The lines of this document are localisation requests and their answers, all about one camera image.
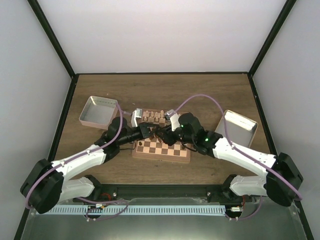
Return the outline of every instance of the red wire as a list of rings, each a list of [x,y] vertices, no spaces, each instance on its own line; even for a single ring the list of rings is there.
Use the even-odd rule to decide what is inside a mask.
[[[245,196],[242,196],[242,199],[243,199],[242,210],[245,210],[245,203],[246,203]]]
[[[111,196],[110,196],[110,194],[109,194],[109,193],[103,192],[103,193],[101,193],[101,195],[100,195],[100,196],[107,196],[107,197],[108,197],[108,199],[109,199],[109,201],[111,201]]]

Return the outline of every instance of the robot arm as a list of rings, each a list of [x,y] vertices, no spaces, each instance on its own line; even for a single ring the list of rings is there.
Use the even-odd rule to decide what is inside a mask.
[[[179,117],[171,110],[167,112],[166,117],[171,122],[171,125],[166,127],[143,122],[137,127],[130,128],[127,126],[127,121],[123,119],[120,135],[113,143],[102,148],[114,138],[120,127],[120,118],[116,117],[109,125],[108,131],[104,132],[93,145],[77,153],[77,155],[83,153],[83,156],[66,164],[64,162],[75,155],[53,162],[48,162],[45,159],[40,160],[22,185],[21,193],[26,197],[39,177],[54,166],[62,164],[34,189],[30,195],[29,203],[39,213],[45,213],[57,203],[67,199],[85,197],[95,201],[101,193],[102,185],[99,181],[91,175],[77,180],[70,179],[93,166],[108,162],[120,152],[121,145],[156,135],[169,146],[178,141],[183,144],[193,144],[194,149],[202,155],[229,161],[257,175],[244,177],[230,175],[221,188],[227,199],[232,199],[235,196],[259,195],[268,196],[282,206],[290,206],[295,193],[271,172],[235,151],[221,134],[204,130],[199,120],[191,113],[185,113]],[[281,174],[296,189],[299,189],[303,178],[288,155],[281,153],[279,156],[275,156],[254,151],[235,143],[233,145]]]

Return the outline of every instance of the cable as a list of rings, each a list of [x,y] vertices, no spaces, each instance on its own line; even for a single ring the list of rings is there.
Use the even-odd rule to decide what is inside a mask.
[[[137,143],[134,141],[133,145],[134,145],[133,148],[130,148],[130,147],[128,147],[128,148],[120,148],[120,151],[122,151],[122,150],[134,150],[136,148],[136,146],[137,146]]]
[[[194,136],[194,135],[191,135],[191,140],[192,140],[192,143],[193,143],[193,145],[194,145],[195,149],[197,149],[197,148],[198,148],[198,146],[197,146],[197,144],[196,144],[195,136]]]
[[[183,142],[181,143],[181,145],[184,146],[186,149],[189,149],[189,150],[192,151],[192,152],[196,152],[196,151],[197,151],[197,150],[195,150],[195,149],[192,149],[192,148],[186,146]]]
[[[103,192],[103,193],[100,194],[100,196],[101,196],[101,197],[102,197],[102,196],[107,196],[108,199],[109,199],[109,201],[111,201],[111,195],[110,195],[109,193]]]
[[[104,145],[102,145],[102,146],[100,146],[100,147],[97,147],[97,148],[91,150],[89,153],[94,153],[94,152],[96,152],[96,151],[98,151],[98,150],[100,150],[100,149],[103,149],[103,148],[109,146],[109,145],[112,144],[112,143],[117,139],[117,137],[119,136],[119,134],[120,134],[120,132],[121,132],[121,128],[122,128],[122,123],[123,123],[123,114],[122,114],[121,107],[120,107],[120,105],[119,105],[117,102],[116,102],[116,107],[118,108],[119,113],[120,113],[120,125],[119,125],[119,130],[118,130],[118,132],[116,133],[116,135],[114,136],[114,138],[111,139],[111,141],[107,142],[106,144],[104,144]],[[78,154],[78,155],[76,155],[76,156],[74,156],[74,157],[72,157],[72,158],[64,161],[64,164],[68,164],[68,163],[70,163],[71,161],[76,160],[76,159],[78,159],[78,158],[80,158],[80,157],[82,157],[82,156],[84,156],[84,155],[87,155],[87,154],[88,154],[87,152],[80,153],[80,154]],[[62,165],[61,163],[58,164],[57,166],[51,168],[49,171],[45,172],[41,177],[39,177],[39,179],[38,179],[37,181],[35,181],[35,183],[32,185],[32,187],[30,188],[29,192],[27,193],[27,195],[26,195],[26,197],[25,197],[25,204],[24,204],[24,205],[25,205],[25,207],[26,207],[27,209],[31,209],[31,208],[32,208],[32,206],[29,205],[29,198],[30,198],[31,194],[33,193],[33,191],[35,190],[35,188],[39,185],[39,183],[41,183],[41,181],[42,181],[43,179],[45,179],[46,176],[48,176],[48,175],[51,174],[53,171],[55,171],[56,169],[58,169],[58,168],[60,168],[60,167],[62,167],[62,166],[63,166],[63,165]]]
[[[232,217],[229,217],[226,213],[224,215],[229,220],[232,220],[232,219],[236,220],[236,221],[238,221],[238,220],[246,220],[246,219],[252,218],[254,215],[256,215],[259,212],[261,206],[262,206],[262,196],[260,196],[260,203],[259,203],[258,208],[253,213],[251,213],[249,216],[245,216],[245,217],[241,217],[241,218],[232,218]]]
[[[224,110],[222,109],[222,107],[220,106],[220,104],[211,96],[205,95],[205,94],[196,94],[193,95],[191,97],[189,97],[188,99],[186,99],[176,110],[175,112],[178,112],[187,102],[189,102],[191,99],[195,98],[195,97],[206,97],[208,99],[211,99],[216,106],[219,108],[221,114],[222,114],[222,119],[224,122],[224,132],[225,132],[225,138],[227,139],[228,143],[230,144],[230,146],[236,150],[238,153],[242,154],[243,156],[247,157],[248,159],[254,161],[256,164],[260,165],[261,167],[265,168],[266,170],[268,170],[270,173],[272,173],[273,175],[275,175],[277,178],[279,178],[285,185],[287,185],[292,191],[294,191],[294,193],[298,196],[298,201],[301,201],[302,195],[300,194],[300,192],[290,184],[290,182],[288,182],[283,176],[281,176],[279,173],[277,173],[276,171],[274,171],[272,168],[266,166],[265,164],[263,164],[262,162],[256,160],[255,158],[253,158],[252,156],[246,154],[245,152],[241,151],[240,149],[238,149],[236,146],[233,145],[232,141],[230,140],[229,134],[228,134],[228,129],[227,129],[227,121],[224,115]]]
[[[246,199],[245,199],[245,196],[244,196],[244,195],[242,195],[242,199],[243,199],[242,210],[245,210]]]
[[[114,215],[112,215],[112,216],[107,216],[107,217],[103,217],[103,218],[101,218],[101,217],[99,217],[99,218],[93,218],[93,221],[95,221],[95,222],[100,222],[100,221],[104,221],[104,220],[108,220],[108,219],[113,219],[113,218],[115,218],[115,217],[118,217],[120,214],[122,214],[125,210],[127,210],[127,208],[128,208],[128,203],[125,205],[125,208],[124,209],[122,209],[121,211],[119,211],[119,212],[117,212],[116,214],[114,214]],[[93,210],[98,210],[99,208],[91,208],[91,209],[89,209],[87,212],[86,212],[86,214],[85,214],[85,217],[86,217],[86,220],[89,222],[90,221],[90,217],[89,217],[89,213],[91,212],[91,211],[93,211]]]
[[[128,201],[123,200],[123,199],[118,199],[118,200],[112,200],[112,201],[91,201],[88,199],[85,199],[84,197],[77,197],[77,199],[87,202],[89,204],[119,204],[119,203],[128,203]]]

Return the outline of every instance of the wooden board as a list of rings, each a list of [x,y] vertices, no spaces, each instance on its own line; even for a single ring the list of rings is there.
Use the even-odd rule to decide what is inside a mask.
[[[166,120],[164,113],[167,110],[159,109],[142,109],[142,118],[138,121],[147,122],[152,124],[159,124],[160,127],[164,127],[169,124]],[[152,160],[164,160],[170,162],[189,163],[191,159],[190,150],[184,148],[180,142],[168,146],[161,142],[158,138],[148,138],[138,141],[134,150],[132,150],[132,157]]]
[[[257,121],[259,127],[251,148],[269,152],[246,74],[81,74],[55,159],[83,151],[103,133],[103,129],[83,126],[79,121],[90,96],[116,99],[122,110],[132,112],[136,108],[174,109],[194,94],[210,95],[224,110]],[[181,110],[191,112],[206,130],[214,131],[221,119],[217,107],[204,97],[192,99]],[[238,165],[197,152],[191,152],[190,163],[181,164],[133,158],[131,150],[123,150],[107,163],[92,167],[75,178],[93,175],[104,184],[222,184],[230,174],[253,175]]]

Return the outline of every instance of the wooden table surface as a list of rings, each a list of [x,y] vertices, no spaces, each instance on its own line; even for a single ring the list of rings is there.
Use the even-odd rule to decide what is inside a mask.
[[[251,148],[269,153],[245,74],[102,74],[79,76],[55,159],[76,154],[101,136],[102,129],[82,126],[79,122],[90,96],[116,99],[122,110],[132,112],[135,108],[175,109],[195,94],[210,95],[224,110],[257,121],[259,126]],[[192,99],[181,110],[192,112],[207,130],[214,131],[221,119],[218,108],[205,97]],[[230,174],[254,175],[233,163],[196,152],[191,153],[191,162],[185,164],[133,158],[131,150],[121,151],[109,162],[77,177],[87,174],[104,184],[222,184]]]

